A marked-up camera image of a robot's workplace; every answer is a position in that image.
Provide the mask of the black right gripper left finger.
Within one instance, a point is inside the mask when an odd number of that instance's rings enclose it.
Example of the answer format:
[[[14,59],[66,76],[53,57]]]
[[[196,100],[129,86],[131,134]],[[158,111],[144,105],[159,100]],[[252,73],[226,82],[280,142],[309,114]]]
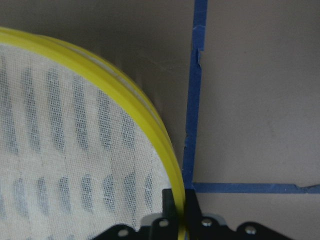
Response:
[[[173,192],[170,188],[162,190],[161,230],[165,240],[177,240],[179,234],[179,218]]]

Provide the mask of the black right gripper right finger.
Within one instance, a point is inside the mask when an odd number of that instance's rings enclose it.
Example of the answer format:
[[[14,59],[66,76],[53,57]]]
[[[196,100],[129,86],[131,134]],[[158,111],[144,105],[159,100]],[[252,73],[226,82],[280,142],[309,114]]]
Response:
[[[202,240],[202,211],[193,189],[185,190],[185,209],[184,209],[185,225],[190,240]]]

